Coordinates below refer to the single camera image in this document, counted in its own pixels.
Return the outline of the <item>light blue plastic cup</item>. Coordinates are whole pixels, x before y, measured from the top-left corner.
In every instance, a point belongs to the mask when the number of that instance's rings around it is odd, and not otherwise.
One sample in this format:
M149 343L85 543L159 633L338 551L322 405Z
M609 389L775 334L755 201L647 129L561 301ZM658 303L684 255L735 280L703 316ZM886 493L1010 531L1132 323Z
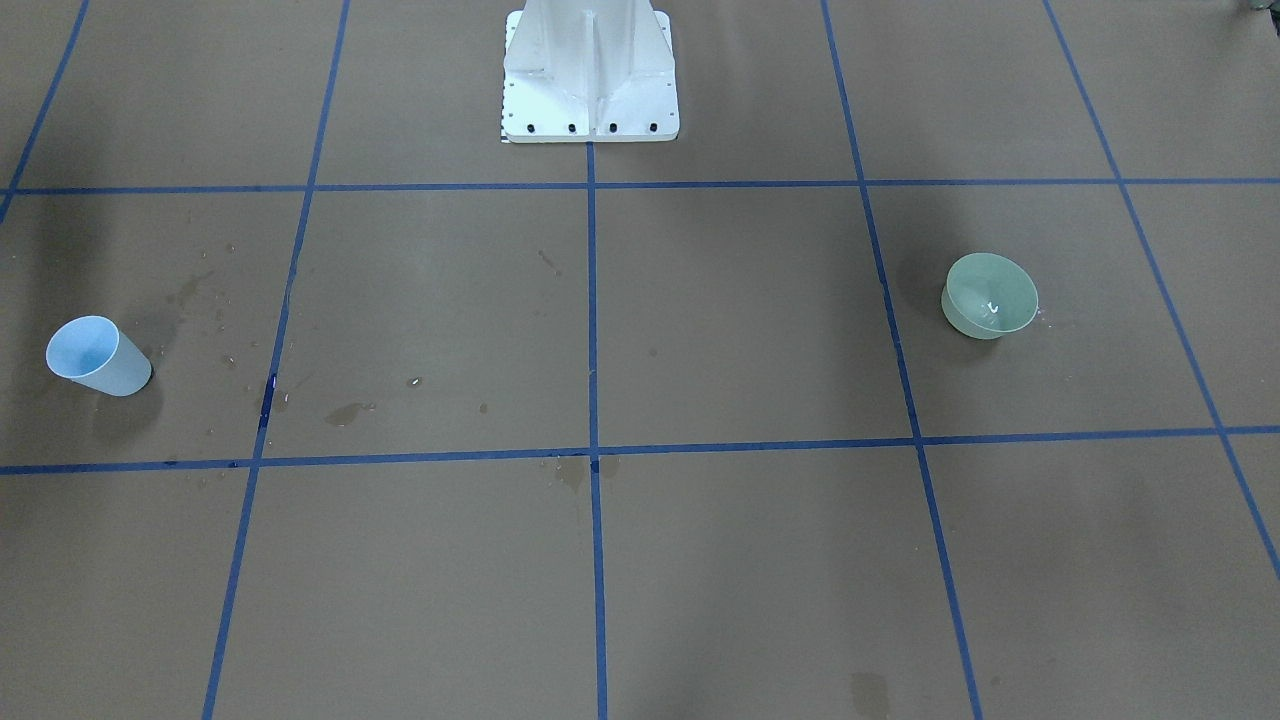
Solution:
M113 397L138 393L154 374L133 341L113 320L97 315L78 316L55 331L45 363L55 375Z

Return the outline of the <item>mint green bowl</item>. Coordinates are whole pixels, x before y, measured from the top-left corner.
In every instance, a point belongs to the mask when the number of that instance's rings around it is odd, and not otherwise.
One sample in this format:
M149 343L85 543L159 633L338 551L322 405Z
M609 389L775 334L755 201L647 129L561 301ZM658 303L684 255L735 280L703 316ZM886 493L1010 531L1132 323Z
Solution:
M948 269L940 306L955 331L995 341L1029 325L1041 299L1036 282L1016 263L998 254L972 252Z

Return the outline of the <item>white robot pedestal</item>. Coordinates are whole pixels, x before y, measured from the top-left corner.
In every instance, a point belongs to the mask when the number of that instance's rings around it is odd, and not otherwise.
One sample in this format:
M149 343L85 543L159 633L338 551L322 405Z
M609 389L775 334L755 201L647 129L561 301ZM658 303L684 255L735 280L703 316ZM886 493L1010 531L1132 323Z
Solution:
M678 137L671 18L649 1L527 1L504 22L500 140Z

